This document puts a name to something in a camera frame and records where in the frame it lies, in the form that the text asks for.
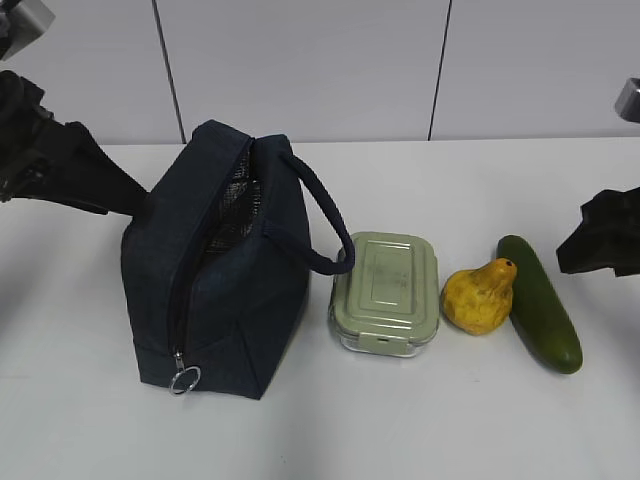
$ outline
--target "mesh lining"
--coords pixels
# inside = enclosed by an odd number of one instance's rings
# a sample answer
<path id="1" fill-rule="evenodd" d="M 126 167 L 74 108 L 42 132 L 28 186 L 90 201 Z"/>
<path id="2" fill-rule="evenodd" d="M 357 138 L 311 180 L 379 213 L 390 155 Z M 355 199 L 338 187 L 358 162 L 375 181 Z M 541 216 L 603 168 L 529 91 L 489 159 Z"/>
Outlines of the mesh lining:
<path id="1" fill-rule="evenodd" d="M 224 255 L 249 235 L 261 198 L 255 166 L 251 154 L 247 154 L 217 206 L 217 221 L 207 235 L 210 240 L 203 255 L 204 264 Z"/>

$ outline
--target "food container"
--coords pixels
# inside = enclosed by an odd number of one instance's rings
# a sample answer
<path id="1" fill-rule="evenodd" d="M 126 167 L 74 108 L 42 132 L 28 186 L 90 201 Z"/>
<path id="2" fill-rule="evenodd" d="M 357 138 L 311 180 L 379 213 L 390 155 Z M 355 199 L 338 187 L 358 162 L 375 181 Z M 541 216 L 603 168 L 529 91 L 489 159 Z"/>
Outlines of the food container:
<path id="1" fill-rule="evenodd" d="M 438 329 L 433 247 L 421 238 L 393 233 L 360 232 L 352 238 L 356 264 L 351 273 L 334 278 L 332 327 L 350 350 L 415 355 Z"/>

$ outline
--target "white table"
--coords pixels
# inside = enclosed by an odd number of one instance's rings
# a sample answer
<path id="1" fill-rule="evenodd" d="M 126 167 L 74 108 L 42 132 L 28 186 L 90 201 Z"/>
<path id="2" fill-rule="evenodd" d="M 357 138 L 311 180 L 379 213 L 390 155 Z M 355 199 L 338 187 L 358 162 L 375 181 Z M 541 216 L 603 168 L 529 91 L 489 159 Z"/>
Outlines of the white table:
<path id="1" fill-rule="evenodd" d="M 108 147 L 151 187 L 179 146 Z M 640 185 L 640 139 L 295 146 L 352 232 L 429 240 L 440 278 L 504 234 L 536 248 L 580 335 L 573 376 L 541 368 L 510 323 L 441 324 L 400 360 L 329 335 L 330 279 L 260 402 L 140 384 L 119 273 L 127 218 L 0 206 L 0 474 L 36 479 L 640 478 L 640 277 L 560 274 L 555 248 L 603 188 Z M 338 239 L 309 202 L 315 246 Z"/>

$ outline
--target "cucumber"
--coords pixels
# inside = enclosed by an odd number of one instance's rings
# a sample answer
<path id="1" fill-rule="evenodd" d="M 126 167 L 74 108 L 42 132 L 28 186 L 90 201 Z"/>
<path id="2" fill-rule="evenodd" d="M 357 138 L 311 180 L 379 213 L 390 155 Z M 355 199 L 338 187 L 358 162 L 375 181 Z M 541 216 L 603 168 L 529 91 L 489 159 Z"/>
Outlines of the cucumber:
<path id="1" fill-rule="evenodd" d="M 515 235 L 502 238 L 497 253 L 518 267 L 510 317 L 526 347 L 557 372 L 577 372 L 582 366 L 580 340 L 536 253 Z"/>

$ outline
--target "pear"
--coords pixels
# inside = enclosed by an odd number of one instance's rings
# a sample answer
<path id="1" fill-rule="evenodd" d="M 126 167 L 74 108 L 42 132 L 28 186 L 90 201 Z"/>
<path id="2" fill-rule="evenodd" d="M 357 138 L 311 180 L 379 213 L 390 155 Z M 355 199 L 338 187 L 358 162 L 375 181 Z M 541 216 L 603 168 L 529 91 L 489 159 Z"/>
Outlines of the pear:
<path id="1" fill-rule="evenodd" d="M 511 312 L 517 271 L 511 260 L 498 258 L 476 270 L 451 275 L 442 290 L 449 321 L 471 335 L 494 331 Z"/>

